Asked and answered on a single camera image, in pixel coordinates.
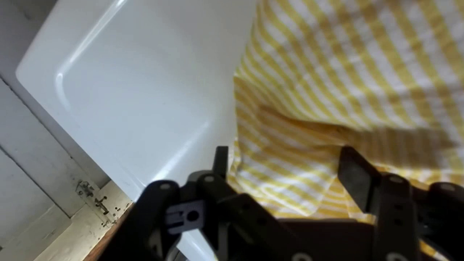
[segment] white surface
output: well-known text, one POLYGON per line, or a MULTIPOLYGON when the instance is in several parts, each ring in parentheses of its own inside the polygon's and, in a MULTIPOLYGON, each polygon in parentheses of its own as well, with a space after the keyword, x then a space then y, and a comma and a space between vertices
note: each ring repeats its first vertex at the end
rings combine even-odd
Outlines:
POLYGON ((135 201, 233 138, 232 76, 254 0, 61 0, 20 83, 135 201))

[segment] yellow gingham fabric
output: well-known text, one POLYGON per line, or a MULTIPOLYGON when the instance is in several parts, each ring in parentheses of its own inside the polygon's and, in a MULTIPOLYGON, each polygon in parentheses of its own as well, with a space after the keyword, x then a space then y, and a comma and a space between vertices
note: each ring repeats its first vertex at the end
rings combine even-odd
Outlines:
POLYGON ((280 218, 358 218, 342 146, 464 186, 464 2, 262 0, 235 74, 229 182, 280 218))

